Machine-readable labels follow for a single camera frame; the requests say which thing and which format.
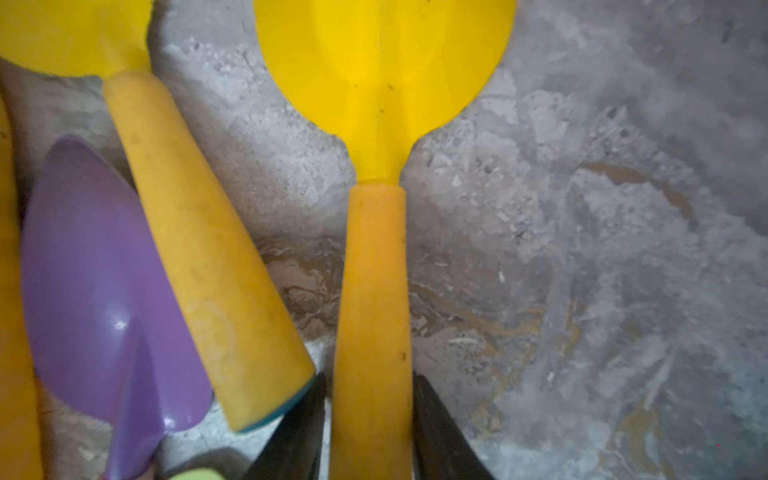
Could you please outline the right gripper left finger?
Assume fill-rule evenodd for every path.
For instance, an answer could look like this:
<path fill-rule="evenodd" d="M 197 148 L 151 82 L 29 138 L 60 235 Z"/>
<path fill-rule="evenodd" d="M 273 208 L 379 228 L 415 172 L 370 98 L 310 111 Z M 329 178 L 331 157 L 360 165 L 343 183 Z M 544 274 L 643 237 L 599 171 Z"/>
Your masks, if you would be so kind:
<path fill-rule="evenodd" d="M 319 477 L 325 423 L 326 375 L 318 374 L 304 397 L 283 417 L 245 480 Z"/>

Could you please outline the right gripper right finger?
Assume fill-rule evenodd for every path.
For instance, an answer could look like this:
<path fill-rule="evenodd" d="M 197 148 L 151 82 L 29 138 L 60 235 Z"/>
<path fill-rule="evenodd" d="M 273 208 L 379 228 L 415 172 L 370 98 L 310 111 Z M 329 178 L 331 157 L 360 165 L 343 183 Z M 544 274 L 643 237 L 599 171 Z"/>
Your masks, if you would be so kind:
<path fill-rule="evenodd" d="M 424 375 L 413 374 L 413 395 L 415 478 L 493 480 Z"/>

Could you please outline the yellow scoop shovel yellow handle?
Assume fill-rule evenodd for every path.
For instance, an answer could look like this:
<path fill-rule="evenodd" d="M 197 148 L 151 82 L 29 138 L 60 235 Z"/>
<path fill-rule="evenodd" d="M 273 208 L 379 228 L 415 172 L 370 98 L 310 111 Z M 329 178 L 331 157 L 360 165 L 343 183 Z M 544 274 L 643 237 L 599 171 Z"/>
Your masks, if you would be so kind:
<path fill-rule="evenodd" d="M 58 77 L 95 76 L 143 210 L 229 427 L 287 412 L 316 368 L 236 209 L 148 49 L 149 1 L 5 1 L 1 55 Z"/>

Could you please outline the purple shovel pink handle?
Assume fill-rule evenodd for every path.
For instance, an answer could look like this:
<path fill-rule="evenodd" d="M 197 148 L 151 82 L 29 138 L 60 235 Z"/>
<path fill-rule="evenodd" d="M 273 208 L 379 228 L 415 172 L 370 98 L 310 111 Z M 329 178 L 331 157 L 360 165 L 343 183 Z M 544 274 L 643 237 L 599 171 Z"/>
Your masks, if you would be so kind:
<path fill-rule="evenodd" d="M 135 479 L 196 426 L 212 388 L 136 192 L 83 139 L 48 151 L 21 236 L 24 317 L 44 385 L 112 428 L 107 479 Z"/>

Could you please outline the yellow square shovel yellow handle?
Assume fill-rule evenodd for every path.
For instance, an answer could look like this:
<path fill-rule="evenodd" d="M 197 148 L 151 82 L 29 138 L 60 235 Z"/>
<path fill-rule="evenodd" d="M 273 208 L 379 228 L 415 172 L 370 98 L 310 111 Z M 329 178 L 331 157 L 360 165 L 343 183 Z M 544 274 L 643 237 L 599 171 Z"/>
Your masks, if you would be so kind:
<path fill-rule="evenodd" d="M 258 1 L 266 66 L 305 118 L 345 144 L 348 201 L 329 475 L 413 472 L 406 193 L 416 142 L 482 91 L 511 35 L 512 1 Z"/>

